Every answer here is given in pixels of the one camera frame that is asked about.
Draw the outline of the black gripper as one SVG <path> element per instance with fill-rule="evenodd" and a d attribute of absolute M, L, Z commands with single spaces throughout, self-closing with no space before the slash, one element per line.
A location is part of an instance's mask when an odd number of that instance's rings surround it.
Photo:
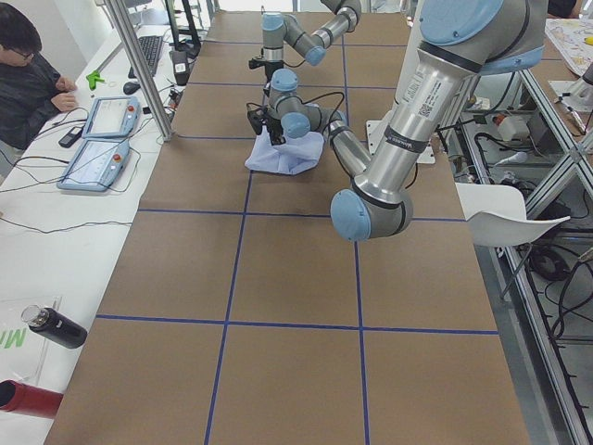
<path fill-rule="evenodd" d="M 272 78 L 274 72 L 276 72 L 277 70 L 281 70 L 283 68 L 283 62 L 281 60 L 279 60 L 279 61 L 265 60 L 263 66 L 265 69 L 266 78 L 268 80 L 270 80 Z"/>
<path fill-rule="evenodd" d="M 265 125 L 270 135 L 270 141 L 273 146 L 284 144 L 284 129 L 281 121 L 274 117 L 268 110 L 265 113 Z"/>

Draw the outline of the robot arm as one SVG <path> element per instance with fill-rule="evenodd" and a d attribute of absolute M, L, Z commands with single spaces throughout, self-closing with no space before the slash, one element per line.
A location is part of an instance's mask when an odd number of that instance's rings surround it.
<path fill-rule="evenodd" d="M 263 67 L 267 82 L 284 67 L 284 45 L 292 47 L 311 66 L 319 65 L 326 50 L 343 34 L 353 32 L 360 22 L 360 1 L 322 1 L 334 17 L 313 33 L 308 33 L 297 18 L 281 12 L 263 12 L 261 16 L 262 47 L 248 62 L 251 70 Z"/>
<path fill-rule="evenodd" d="M 331 203 L 334 229 L 349 241 L 405 230 L 413 206 L 405 183 L 437 126 L 470 77 L 535 66 L 544 50 L 544 1 L 425 1 L 413 21 L 408 49 L 417 56 L 394 106 L 377 125 L 377 144 L 366 148 L 340 114 L 307 105 L 289 69 L 268 76 L 263 114 L 271 142 L 323 134 L 350 178 Z"/>

